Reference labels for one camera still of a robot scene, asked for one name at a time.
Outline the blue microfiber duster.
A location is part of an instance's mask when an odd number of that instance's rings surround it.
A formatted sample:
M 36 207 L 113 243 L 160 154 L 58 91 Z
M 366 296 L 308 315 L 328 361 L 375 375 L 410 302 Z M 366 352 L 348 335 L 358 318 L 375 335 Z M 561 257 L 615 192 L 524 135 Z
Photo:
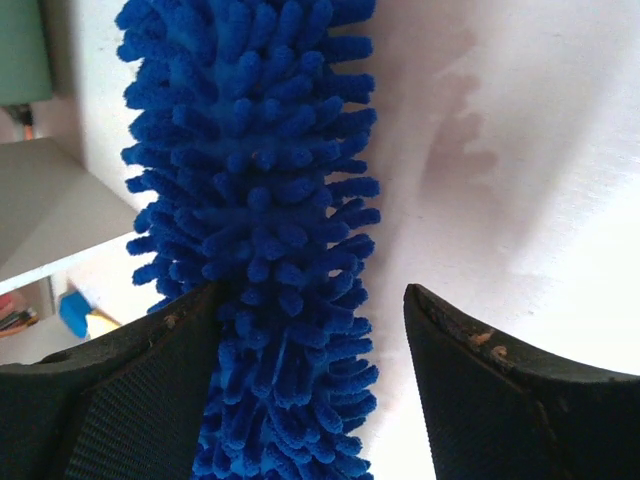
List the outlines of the blue microfiber duster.
M 371 1 L 128 1 L 118 56 L 141 172 L 133 275 L 172 301 L 227 294 L 196 479 L 367 479 L 355 432 L 375 409 L 372 326 L 357 315 L 380 220 L 360 159 L 374 78 L 339 74 L 373 45 L 341 28 Z

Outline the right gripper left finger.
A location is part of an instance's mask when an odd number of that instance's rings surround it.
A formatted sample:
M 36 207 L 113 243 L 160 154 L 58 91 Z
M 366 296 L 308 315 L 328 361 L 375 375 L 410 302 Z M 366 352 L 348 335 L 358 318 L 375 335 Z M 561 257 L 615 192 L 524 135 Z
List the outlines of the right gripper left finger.
M 201 287 L 96 340 L 2 366 L 2 478 L 190 478 L 218 306 L 218 287 Z

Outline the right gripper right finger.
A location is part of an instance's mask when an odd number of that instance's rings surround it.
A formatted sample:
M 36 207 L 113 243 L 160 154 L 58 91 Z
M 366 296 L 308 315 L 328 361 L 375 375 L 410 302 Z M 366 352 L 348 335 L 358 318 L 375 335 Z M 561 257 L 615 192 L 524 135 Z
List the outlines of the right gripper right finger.
M 404 320 L 440 479 L 635 479 L 639 379 L 490 327 L 421 285 Z

